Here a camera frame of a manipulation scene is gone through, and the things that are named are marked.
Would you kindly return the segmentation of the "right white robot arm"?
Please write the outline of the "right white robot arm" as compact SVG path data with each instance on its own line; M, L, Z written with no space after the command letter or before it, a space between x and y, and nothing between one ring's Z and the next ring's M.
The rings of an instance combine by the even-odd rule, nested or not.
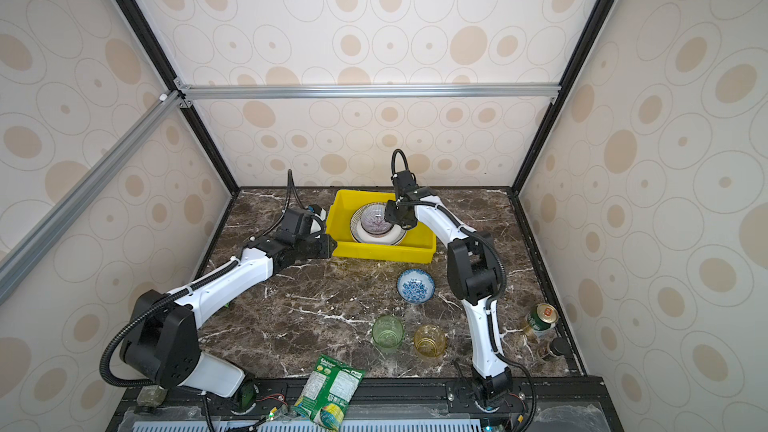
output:
M497 302L506 291L506 273L493 239L458 219L411 171L396 171L391 179L395 198L387 202L385 218L405 230L424 225L445 246L448 285L470 330L475 400L482 409L496 409L513 392L513 371L523 366L503 352Z

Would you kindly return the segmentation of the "blue floral pattern bowl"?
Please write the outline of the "blue floral pattern bowl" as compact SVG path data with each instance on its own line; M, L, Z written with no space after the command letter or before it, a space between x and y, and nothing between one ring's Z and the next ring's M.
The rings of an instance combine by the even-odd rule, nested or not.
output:
M399 295L410 304L427 302L433 297L435 289L433 278L422 269L408 269L401 273L397 281Z

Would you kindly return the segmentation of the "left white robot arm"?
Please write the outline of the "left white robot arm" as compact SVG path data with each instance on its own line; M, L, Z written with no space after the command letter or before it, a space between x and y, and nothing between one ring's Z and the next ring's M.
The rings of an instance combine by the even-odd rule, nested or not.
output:
M157 385L194 389L247 409L258 389L251 374L201 350L198 331L217 311L275 273L309 259L328 259L337 247L327 213L312 204L287 208L273 228L251 237L239 255L209 274L166 293L150 290L106 346L102 380L118 388Z

